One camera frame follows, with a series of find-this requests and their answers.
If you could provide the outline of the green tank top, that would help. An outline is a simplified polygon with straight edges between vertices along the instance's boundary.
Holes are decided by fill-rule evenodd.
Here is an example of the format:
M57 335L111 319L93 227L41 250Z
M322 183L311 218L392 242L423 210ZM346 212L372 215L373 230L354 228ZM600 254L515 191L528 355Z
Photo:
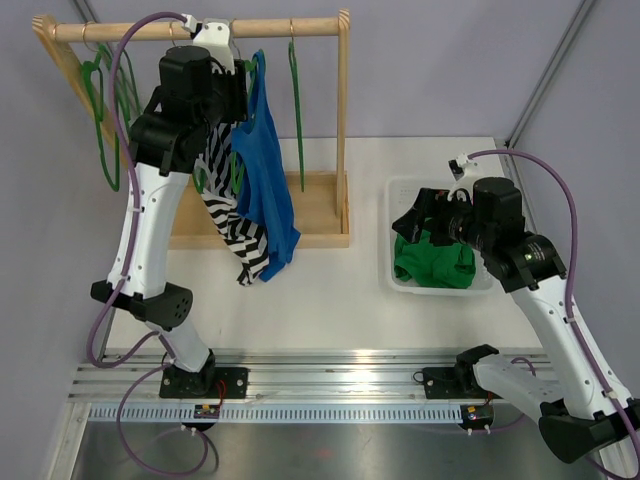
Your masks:
M396 235L393 272L396 279L423 288L467 289L476 276L476 260L468 246L434 246L430 233L423 230L415 244Z

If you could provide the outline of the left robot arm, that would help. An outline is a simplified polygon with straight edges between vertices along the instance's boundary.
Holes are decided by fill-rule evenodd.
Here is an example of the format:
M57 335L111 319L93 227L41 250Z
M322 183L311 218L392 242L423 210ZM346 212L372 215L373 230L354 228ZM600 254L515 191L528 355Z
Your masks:
M167 282L174 219L196 160L214 127L242 120L244 82L199 46L169 49L159 62L160 84L129 130L134 176L112 270L90 295L129 312L164 343L172 365L163 398L203 398L215 388L215 355L188 318L191 290Z

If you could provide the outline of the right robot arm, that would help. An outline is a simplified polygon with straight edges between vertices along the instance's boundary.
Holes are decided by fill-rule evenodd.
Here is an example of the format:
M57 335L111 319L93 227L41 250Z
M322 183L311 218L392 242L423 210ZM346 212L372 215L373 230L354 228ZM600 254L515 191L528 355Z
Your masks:
M482 178L464 198L421 188L392 228L411 243L429 232L437 246L459 243L478 252L528 319L558 381L548 385L484 344L456 358L453 380L460 393L486 391L510 402L537 424L564 463L635 435L639 402L581 328L578 310L565 297L567 270L550 240L526 230L522 195L512 181Z

